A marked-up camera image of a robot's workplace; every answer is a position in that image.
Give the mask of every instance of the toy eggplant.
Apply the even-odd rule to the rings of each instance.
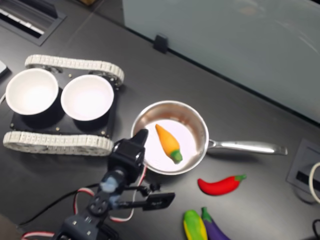
[[[195,210],[184,213],[183,226],[188,240],[208,240],[204,222]]]
[[[202,208],[201,217],[209,240],[230,240],[213,221],[206,207]]]

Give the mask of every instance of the purple eggplant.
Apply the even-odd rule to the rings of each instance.
[[[207,212],[207,207],[202,209],[202,220],[205,226],[206,234],[209,240],[230,240],[213,221],[212,217]]]

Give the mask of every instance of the white bowl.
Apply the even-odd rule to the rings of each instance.
[[[58,96],[55,76],[44,69],[32,68],[15,75],[5,90],[8,106],[21,115],[34,115],[47,110]]]
[[[100,118],[114,101],[111,84],[101,76],[82,75],[69,82],[61,95],[66,114],[79,121]]]

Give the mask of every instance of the stainless steel pan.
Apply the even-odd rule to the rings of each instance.
[[[169,131],[179,142],[183,160],[175,164],[164,153],[155,125]],[[208,149],[224,148],[259,154],[287,155],[286,147],[258,141],[214,141],[200,114],[179,101],[160,101],[145,108],[135,119],[131,136],[140,129],[149,130],[145,143],[147,167],[159,174],[178,175],[197,166]]]

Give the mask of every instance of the white cord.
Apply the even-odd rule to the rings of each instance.
[[[6,94],[3,94],[2,97],[0,98],[0,104],[5,100]]]
[[[140,179],[139,179],[139,181],[138,181],[137,187],[140,186],[141,183],[143,182],[144,177],[145,177],[145,174],[146,174],[146,171],[147,171],[147,167],[144,166],[143,172],[142,172],[142,174],[141,174],[141,176],[140,176]],[[133,193],[133,196],[132,196],[132,202],[135,201],[135,199],[136,199],[136,194],[137,194],[137,190],[134,190],[134,193]],[[129,221],[129,220],[132,218],[132,216],[134,215],[134,211],[135,211],[134,208],[132,208],[132,209],[131,209],[131,213],[130,213],[130,215],[129,215],[127,218],[120,218],[120,217],[110,216],[110,219],[111,219],[112,221],[116,222],[116,223],[124,223],[124,222]]]
[[[48,237],[52,238],[55,234],[50,231],[30,231],[22,235],[21,240],[29,240],[29,237]]]
[[[314,189],[314,175],[315,175],[315,171],[318,167],[320,167],[320,162],[316,163],[311,168],[310,175],[309,175],[309,188],[310,188],[310,192],[311,192],[313,198],[320,204],[320,199],[317,196],[315,189]]]
[[[74,214],[78,214],[78,204],[77,204],[77,200],[78,200],[78,194],[79,193],[86,193],[90,196],[94,196],[95,193],[90,189],[90,188],[86,188],[86,187],[82,187],[80,188],[77,193],[74,195],[74,199],[73,199],[73,212]]]

